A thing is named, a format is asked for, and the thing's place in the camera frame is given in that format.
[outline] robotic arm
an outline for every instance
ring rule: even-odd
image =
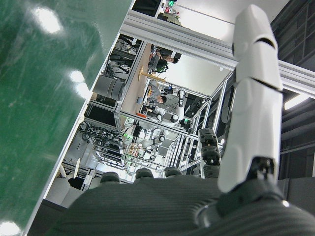
[[[177,92],[178,96],[178,105],[176,107],[176,114],[172,115],[170,121],[164,121],[163,115],[159,113],[157,115],[157,119],[159,123],[165,124],[167,126],[173,127],[174,125],[178,124],[182,119],[184,119],[184,96],[185,96],[185,91],[184,90],[179,90]]]
[[[142,145],[143,148],[147,148],[149,146],[160,146],[163,141],[165,140],[166,136],[169,134],[167,130],[162,130],[159,136],[157,136],[155,139],[150,139],[150,140],[142,140],[140,144]]]
[[[201,164],[220,165],[218,186],[225,193],[253,178],[276,183],[283,105],[278,46],[266,14],[257,6],[236,18],[233,46],[239,59],[236,94],[221,162],[212,130],[198,132]]]

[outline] laboratory workstation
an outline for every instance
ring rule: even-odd
[[[2,8],[0,236],[315,235],[314,1]]]

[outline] wall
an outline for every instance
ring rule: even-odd
[[[169,63],[169,69],[159,77],[191,90],[211,95],[230,72],[205,60],[182,55],[177,64]]]

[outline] metal profile beam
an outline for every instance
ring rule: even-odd
[[[231,44],[132,10],[125,18],[121,33],[229,70],[234,70],[237,64]],[[314,72],[284,61],[279,61],[279,69],[285,89],[315,98]]]
[[[190,29],[130,10],[120,32],[195,58],[233,70],[237,61],[232,45]]]

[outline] robotic hand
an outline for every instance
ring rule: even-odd
[[[200,171],[202,178],[217,178],[221,154],[218,147],[218,138],[212,129],[204,128],[198,130],[200,143],[201,162]]]

